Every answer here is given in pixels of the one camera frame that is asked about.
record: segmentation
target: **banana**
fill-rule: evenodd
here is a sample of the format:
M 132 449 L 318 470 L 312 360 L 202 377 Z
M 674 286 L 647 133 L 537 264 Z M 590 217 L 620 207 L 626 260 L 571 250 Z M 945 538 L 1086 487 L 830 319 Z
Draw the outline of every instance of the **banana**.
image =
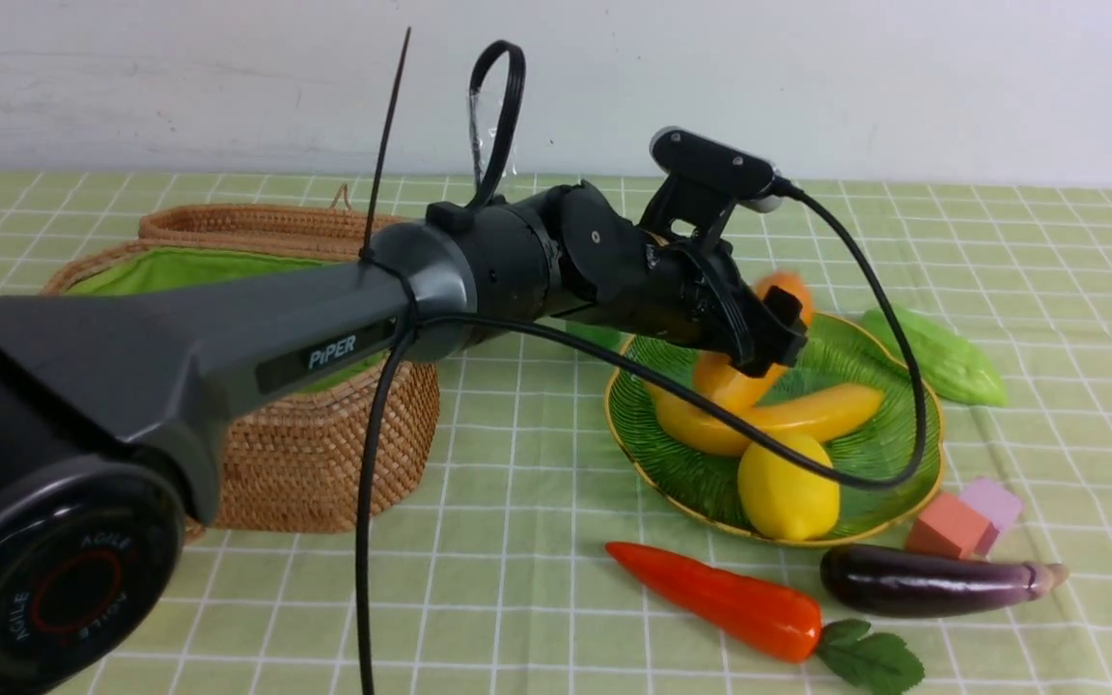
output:
M 653 384 L 645 384 L 655 403 L 658 426 L 672 439 L 714 457 L 741 457 L 751 439 L 714 415 L 685 404 Z M 837 384 L 773 406 L 753 406 L 736 417 L 767 435 L 800 433 L 816 443 L 848 435 L 882 409 L 883 393 L 863 384 Z

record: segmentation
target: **yellow lemon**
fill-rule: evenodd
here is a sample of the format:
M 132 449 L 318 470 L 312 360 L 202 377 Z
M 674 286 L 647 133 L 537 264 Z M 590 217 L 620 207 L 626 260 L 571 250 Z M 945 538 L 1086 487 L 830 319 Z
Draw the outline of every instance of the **yellow lemon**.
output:
M 775 433 L 772 438 L 826 467 L 831 457 L 813 436 Z M 810 540 L 825 536 L 838 523 L 838 483 L 751 444 L 736 470 L 746 517 L 763 536 L 775 540 Z

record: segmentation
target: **green plate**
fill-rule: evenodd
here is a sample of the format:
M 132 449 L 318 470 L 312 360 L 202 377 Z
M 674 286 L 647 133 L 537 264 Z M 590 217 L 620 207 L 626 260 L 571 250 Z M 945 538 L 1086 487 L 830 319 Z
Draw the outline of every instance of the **green plate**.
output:
M 620 353 L 688 386 L 698 353 L 662 340 L 631 338 Z M 877 340 L 852 321 L 816 314 L 808 344 L 794 368 L 763 398 L 763 404 L 793 399 L 834 384 L 865 384 L 884 393 L 882 409 L 851 435 L 825 444 L 835 469 L 871 479 L 893 478 L 909 463 L 915 436 L 912 384 L 904 363 L 893 359 Z M 737 458 L 715 457 L 688 448 L 663 431 L 655 407 L 637 377 L 615 370 L 605 395 L 613 436 L 646 484 L 685 514 L 716 528 L 758 540 L 791 546 L 830 546 L 874 536 L 917 514 L 940 492 L 945 474 L 943 413 L 927 384 L 925 453 L 917 474 L 895 489 L 862 492 L 844 487 L 838 524 L 825 537 L 790 542 L 761 536 L 742 509 L 736 492 Z

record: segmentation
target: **eggplant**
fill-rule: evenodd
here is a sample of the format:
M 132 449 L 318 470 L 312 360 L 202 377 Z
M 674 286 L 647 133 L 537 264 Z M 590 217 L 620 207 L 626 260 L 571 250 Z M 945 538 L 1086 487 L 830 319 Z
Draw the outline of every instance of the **eggplant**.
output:
M 1070 577 L 1060 563 L 954 559 L 881 545 L 834 546 L 823 554 L 820 572 L 822 585 L 844 606 L 898 618 L 1000 610 L 1045 597 Z

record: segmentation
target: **fake fruit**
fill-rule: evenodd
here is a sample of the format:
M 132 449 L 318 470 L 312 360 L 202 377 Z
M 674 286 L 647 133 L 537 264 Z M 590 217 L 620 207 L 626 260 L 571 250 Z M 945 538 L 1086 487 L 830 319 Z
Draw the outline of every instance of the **fake fruit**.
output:
M 753 443 L 706 410 L 645 383 L 658 426 L 672 439 L 714 457 L 739 457 Z M 863 384 L 835 384 L 784 404 L 753 406 L 736 417 L 767 435 L 800 431 L 825 443 L 848 435 L 882 409 L 883 393 Z
M 790 449 L 831 467 L 831 457 L 812 436 L 776 435 Z M 736 489 L 749 523 L 776 540 L 808 540 L 838 523 L 838 484 L 807 471 L 759 444 L 751 444 L 736 467 Z
M 972 406 L 1006 405 L 1002 375 L 980 347 L 923 314 L 893 305 L 891 308 L 909 339 L 921 377 L 936 395 Z M 882 309 L 865 311 L 860 325 L 884 345 L 891 356 L 904 360 L 904 353 Z
M 866 633 L 870 624 L 822 624 L 817 602 L 797 589 L 709 567 L 652 545 L 612 542 L 606 550 L 634 579 L 772 658 L 817 658 L 844 681 L 876 694 L 900 694 L 924 681 L 925 669 L 904 639 Z
M 795 296 L 801 302 L 801 321 L 805 326 L 813 322 L 813 294 L 794 272 L 777 271 L 759 280 L 754 286 L 754 294 L 766 296 L 772 287 L 784 289 Z M 784 376 L 784 365 L 773 365 L 766 374 L 759 377 L 745 376 L 734 369 L 728 357 L 723 353 L 703 351 L 693 365 L 693 390 L 706 396 L 714 404 L 722 406 L 731 414 L 757 405 L 768 390 Z
M 1063 564 L 990 563 L 837 545 L 822 557 L 822 585 L 853 610 L 936 618 L 1035 602 L 1068 580 Z

